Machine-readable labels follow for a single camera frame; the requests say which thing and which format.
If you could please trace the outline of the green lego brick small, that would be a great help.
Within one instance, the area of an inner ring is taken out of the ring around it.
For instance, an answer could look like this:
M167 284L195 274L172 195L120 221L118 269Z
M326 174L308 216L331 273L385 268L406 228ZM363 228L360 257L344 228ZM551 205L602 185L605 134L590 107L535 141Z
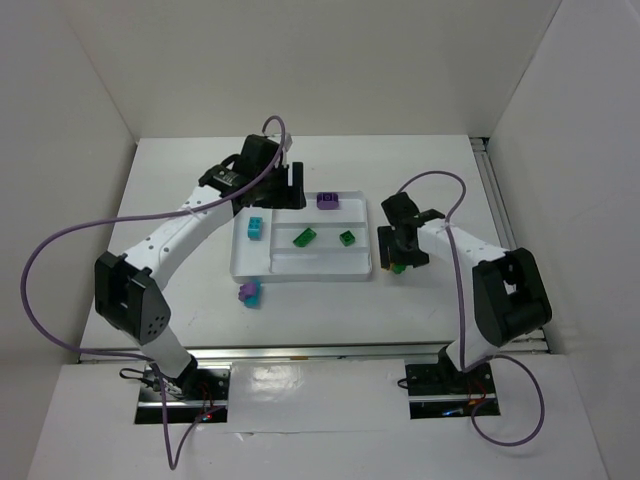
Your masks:
M395 264L392 266L391 271L396 274L402 274L407 269L406 265Z

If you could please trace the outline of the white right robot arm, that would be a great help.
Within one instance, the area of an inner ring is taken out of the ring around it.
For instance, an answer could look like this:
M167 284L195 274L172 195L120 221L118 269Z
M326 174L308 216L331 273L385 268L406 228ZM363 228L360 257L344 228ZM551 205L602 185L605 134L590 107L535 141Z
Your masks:
M454 269L459 335L438 353L429 381L457 380L551 320L549 298L529 250L482 241L437 210L421 212L405 192L383 201L382 209L388 221L377 229L383 269L399 274L433 257Z

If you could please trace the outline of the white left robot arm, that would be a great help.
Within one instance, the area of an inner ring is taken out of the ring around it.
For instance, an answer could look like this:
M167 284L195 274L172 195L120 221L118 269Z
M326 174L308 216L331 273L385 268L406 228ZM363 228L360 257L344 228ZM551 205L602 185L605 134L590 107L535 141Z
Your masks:
M209 168L189 198L145 240L120 255L104 252L94 266L95 310L152 360L183 393L200 380L197 360L172 332L163 291L182 263L242 209L300 210L300 162L287 164L289 134L279 141L246 137L240 153Z

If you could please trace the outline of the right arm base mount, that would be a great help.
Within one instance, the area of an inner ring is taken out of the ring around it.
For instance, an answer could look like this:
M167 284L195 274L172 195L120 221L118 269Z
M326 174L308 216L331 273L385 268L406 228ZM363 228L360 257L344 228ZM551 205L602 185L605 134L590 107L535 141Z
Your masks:
M412 420L499 416L493 373L489 365L445 379L435 364L407 364L396 382L407 392Z

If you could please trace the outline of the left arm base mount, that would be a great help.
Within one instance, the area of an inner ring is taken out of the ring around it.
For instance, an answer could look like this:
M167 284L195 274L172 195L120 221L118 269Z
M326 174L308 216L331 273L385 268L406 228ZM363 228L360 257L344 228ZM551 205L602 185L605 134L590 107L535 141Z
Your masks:
M162 398L159 381L150 367L143 370L122 368L119 377L139 385L134 423L159 425L162 423ZM222 424L228 419L228 398L231 380L229 365L199 368L195 383L186 390L166 380L167 422L190 424L197 417L202 423Z

